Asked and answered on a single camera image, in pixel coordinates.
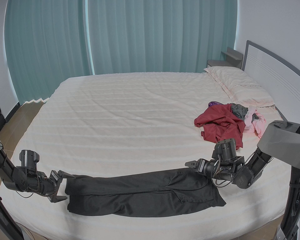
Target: mattress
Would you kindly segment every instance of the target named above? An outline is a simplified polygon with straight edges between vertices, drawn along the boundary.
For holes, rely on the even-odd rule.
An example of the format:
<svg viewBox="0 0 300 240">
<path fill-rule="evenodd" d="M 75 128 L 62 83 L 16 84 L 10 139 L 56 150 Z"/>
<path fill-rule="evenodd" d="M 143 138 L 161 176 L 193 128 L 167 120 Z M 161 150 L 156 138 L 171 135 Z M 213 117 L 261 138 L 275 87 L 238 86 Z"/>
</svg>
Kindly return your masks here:
<svg viewBox="0 0 300 240">
<path fill-rule="evenodd" d="M 182 168 L 210 159 L 214 143 L 204 141 L 194 119 L 210 101 L 230 98 L 208 73 L 121 73 L 83 76 L 62 82 L 19 141 L 19 152 L 39 153 L 39 171 L 114 177 Z M 267 124 L 281 119 L 273 106 L 259 108 Z M 245 159 L 256 149 L 255 133 L 243 134 Z M 162 218 L 80 216 L 68 200 L 28 199 L 2 184 L 3 204 L 16 222 L 53 240 L 60 239 L 231 239 L 283 214 L 290 166 L 274 159 L 249 189 L 219 189 L 224 207 Z M 66 180 L 59 195 L 65 195 Z"/>
</svg>

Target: curtain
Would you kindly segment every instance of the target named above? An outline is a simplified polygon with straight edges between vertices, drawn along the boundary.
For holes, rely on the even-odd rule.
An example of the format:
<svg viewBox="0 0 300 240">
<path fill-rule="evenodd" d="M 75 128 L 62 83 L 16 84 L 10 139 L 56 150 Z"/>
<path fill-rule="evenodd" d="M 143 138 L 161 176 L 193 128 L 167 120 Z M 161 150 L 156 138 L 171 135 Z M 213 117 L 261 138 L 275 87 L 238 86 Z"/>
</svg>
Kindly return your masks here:
<svg viewBox="0 0 300 240">
<path fill-rule="evenodd" d="M 69 77 L 89 75 L 82 0 L 12 0 L 5 16 L 5 50 L 22 105 L 51 96 Z"/>
<path fill-rule="evenodd" d="M 203 72 L 234 46 L 237 0 L 9 0 L 5 50 L 20 104 L 69 77 Z"/>
<path fill-rule="evenodd" d="M 236 21 L 237 0 L 88 0 L 94 72 L 203 72 Z"/>
</svg>

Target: white label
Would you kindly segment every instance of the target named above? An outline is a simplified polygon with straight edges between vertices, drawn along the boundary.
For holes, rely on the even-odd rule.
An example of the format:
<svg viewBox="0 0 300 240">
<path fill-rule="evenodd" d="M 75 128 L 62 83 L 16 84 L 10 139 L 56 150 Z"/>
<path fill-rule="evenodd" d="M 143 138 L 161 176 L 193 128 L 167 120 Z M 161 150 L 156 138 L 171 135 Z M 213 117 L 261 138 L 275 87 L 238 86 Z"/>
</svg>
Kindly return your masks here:
<svg viewBox="0 0 300 240">
<path fill-rule="evenodd" d="M 202 159 L 202 161 L 201 161 L 201 166 L 200 166 L 200 169 L 199 169 L 199 172 L 202 172 L 203 167 L 204 167 L 204 164 L 205 164 L 205 160 Z"/>
<path fill-rule="evenodd" d="M 55 180 L 57 181 L 58 180 L 58 177 L 55 175 L 54 172 L 51 172 L 52 176 L 55 178 Z"/>
</svg>

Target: folded black trousers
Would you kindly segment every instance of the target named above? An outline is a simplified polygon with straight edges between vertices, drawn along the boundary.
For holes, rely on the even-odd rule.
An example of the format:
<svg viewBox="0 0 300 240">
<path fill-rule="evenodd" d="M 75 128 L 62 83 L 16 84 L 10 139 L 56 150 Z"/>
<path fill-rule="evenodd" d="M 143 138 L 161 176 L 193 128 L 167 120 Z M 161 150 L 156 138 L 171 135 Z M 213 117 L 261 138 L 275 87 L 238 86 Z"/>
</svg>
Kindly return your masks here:
<svg viewBox="0 0 300 240">
<path fill-rule="evenodd" d="M 67 179 L 69 212 L 85 216 L 168 217 L 226 203 L 210 179 L 190 168 L 93 178 Z"/>
</svg>

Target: floor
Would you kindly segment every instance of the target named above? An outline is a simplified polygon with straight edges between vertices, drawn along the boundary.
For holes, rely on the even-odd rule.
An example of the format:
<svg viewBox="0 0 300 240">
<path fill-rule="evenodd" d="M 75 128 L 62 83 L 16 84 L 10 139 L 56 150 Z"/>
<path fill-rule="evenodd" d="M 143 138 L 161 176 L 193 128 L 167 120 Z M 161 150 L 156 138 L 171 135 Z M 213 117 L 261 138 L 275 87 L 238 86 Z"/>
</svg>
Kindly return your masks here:
<svg viewBox="0 0 300 240">
<path fill-rule="evenodd" d="M 16 145 L 18 144 L 23 134 L 26 132 L 28 126 L 43 104 L 43 102 L 32 102 L 24 104 L 17 110 L 10 121 L 0 131 L 0 141 L 2 142 L 4 150 L 9 158 L 11 158 L 11 156 L 13 155 Z M 266 224 L 265 226 L 256 229 L 255 231 L 247 233 L 238 238 L 234 238 L 232 240 L 271 240 L 273 239 L 276 228 L 281 220 L 282 216 Z M 39 234 L 36 234 L 34 232 L 31 233 L 28 234 L 33 237 L 33 240 L 47 240 Z M 1 231 L 0 239 L 8 240 L 8 238 L 6 238 L 6 236 L 4 236 Z"/>
</svg>

